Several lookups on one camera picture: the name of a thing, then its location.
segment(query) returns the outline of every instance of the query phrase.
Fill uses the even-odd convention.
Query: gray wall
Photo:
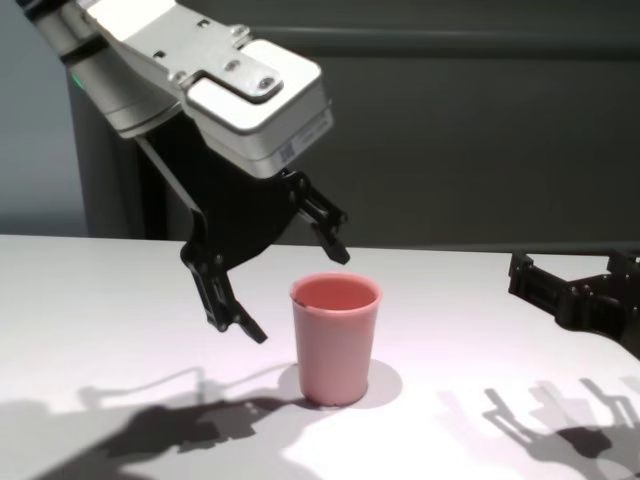
[[[297,166],[350,214],[347,244],[638,244],[637,1],[185,3],[322,65],[336,128]]]
[[[0,2],[0,234],[86,234],[63,67]]]

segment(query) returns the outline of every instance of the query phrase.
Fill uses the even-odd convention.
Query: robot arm
[[[181,258],[208,321],[266,339],[227,272],[273,244],[296,215],[327,255],[346,215],[288,170],[333,125],[320,68],[173,0],[17,0],[123,138],[134,139],[189,207]]]

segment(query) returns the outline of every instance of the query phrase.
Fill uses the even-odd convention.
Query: pink cup
[[[368,388],[373,332],[382,297],[353,273],[319,273],[293,284],[302,394],[319,405],[348,405]]]

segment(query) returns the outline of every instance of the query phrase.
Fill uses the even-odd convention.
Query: dark gray backdrop
[[[187,3],[255,26],[324,68],[336,128],[298,167],[349,212],[348,244],[591,249],[640,240],[637,2]],[[96,138],[79,95],[83,178],[111,168],[96,162],[96,151],[112,155],[106,144],[121,160],[102,173],[113,179],[108,194],[95,182],[85,188],[89,218],[100,196],[94,231],[140,230],[136,194],[117,181],[123,164],[132,178],[127,149],[108,133]],[[170,234],[182,238],[185,219],[170,203]],[[313,238],[295,225],[282,241]]]

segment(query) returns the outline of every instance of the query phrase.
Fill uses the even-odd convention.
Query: white tabletop
[[[288,290],[342,267],[272,247],[231,272],[270,337],[256,345],[206,323],[180,246],[0,237],[0,479],[640,472],[640,362],[508,295],[508,255],[352,249],[347,268],[384,290],[370,389],[314,410],[299,401]],[[566,278],[605,267],[535,258]]]

